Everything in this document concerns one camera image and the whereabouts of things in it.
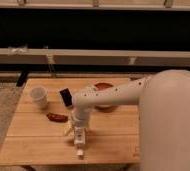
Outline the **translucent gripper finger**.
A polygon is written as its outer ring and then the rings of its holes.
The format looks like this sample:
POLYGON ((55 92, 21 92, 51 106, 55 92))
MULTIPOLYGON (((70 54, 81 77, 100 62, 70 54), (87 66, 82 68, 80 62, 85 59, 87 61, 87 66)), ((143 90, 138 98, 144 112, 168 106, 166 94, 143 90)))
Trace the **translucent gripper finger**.
POLYGON ((68 136, 74 129, 74 126, 71 123, 67 123, 66 129, 65 129, 65 136, 68 136))
POLYGON ((90 130, 85 128, 84 131, 85 131, 85 137, 88 137, 90 135, 90 130))

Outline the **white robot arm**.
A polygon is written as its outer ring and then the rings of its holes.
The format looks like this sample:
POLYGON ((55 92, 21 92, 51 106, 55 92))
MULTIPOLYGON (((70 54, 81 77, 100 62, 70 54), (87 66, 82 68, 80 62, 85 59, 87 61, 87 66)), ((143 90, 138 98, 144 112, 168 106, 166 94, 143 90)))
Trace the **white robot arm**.
POLYGON ((102 91, 72 96, 71 124, 84 127, 93 106, 136 105, 141 171, 190 171, 190 71, 166 70, 102 91))

